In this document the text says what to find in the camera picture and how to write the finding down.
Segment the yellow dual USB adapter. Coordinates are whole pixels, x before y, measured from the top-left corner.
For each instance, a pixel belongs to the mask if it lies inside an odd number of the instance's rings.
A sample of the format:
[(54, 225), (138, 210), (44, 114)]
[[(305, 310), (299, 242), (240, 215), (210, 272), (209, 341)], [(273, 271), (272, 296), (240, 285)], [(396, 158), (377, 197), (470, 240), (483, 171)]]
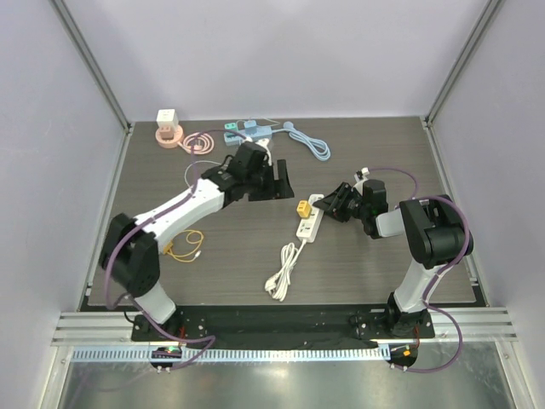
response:
[(312, 213), (312, 206), (307, 200), (301, 200), (296, 207), (296, 212), (301, 219), (307, 219)]

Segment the white power strip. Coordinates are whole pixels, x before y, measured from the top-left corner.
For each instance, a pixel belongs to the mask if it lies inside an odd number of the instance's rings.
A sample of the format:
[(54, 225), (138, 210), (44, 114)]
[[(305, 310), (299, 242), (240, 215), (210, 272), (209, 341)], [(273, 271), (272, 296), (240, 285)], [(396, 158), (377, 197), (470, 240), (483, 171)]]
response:
[(318, 235), (324, 212), (317, 209), (313, 204), (323, 197), (322, 193), (314, 193), (308, 199), (305, 199), (312, 206), (312, 213), (307, 219), (300, 218), (295, 231), (298, 242), (290, 242), (282, 247), (280, 251), (281, 267), (264, 284), (264, 291), (275, 301), (283, 302), (286, 298), (291, 285), (291, 275), (301, 252), (307, 245), (312, 244)]

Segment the yellow charger with cable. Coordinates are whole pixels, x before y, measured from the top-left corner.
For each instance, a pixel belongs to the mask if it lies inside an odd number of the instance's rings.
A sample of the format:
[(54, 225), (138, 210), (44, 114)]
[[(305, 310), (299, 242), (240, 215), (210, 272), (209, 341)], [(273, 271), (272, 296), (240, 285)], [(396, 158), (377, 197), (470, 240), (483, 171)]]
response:
[(178, 233), (164, 248), (163, 253), (177, 262), (191, 263), (201, 255), (204, 234), (195, 229)]

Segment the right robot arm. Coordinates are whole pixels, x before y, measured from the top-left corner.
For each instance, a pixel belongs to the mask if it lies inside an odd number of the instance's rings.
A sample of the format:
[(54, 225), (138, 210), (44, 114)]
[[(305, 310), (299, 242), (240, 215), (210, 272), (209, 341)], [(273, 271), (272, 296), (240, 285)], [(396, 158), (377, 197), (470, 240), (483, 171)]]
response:
[(408, 338), (426, 323), (428, 300), (446, 272), (473, 251), (465, 216), (450, 196), (409, 199), (390, 210), (385, 183), (376, 179), (355, 186), (343, 182), (314, 206), (338, 222), (358, 219), (372, 239), (404, 235), (411, 262), (401, 285), (374, 316), (353, 317), (384, 337)]

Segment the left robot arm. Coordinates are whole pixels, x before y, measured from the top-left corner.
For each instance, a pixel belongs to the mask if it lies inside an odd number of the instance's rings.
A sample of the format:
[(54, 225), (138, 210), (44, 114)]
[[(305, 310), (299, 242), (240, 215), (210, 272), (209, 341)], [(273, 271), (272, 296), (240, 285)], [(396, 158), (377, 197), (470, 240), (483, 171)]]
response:
[(100, 252), (106, 275), (105, 299), (114, 280), (152, 319), (151, 330), (169, 341), (181, 329), (175, 303), (159, 282), (162, 253), (172, 239), (233, 202), (292, 199), (287, 161), (272, 161), (267, 148), (246, 141), (224, 162), (204, 171), (184, 192), (159, 207), (112, 218)]

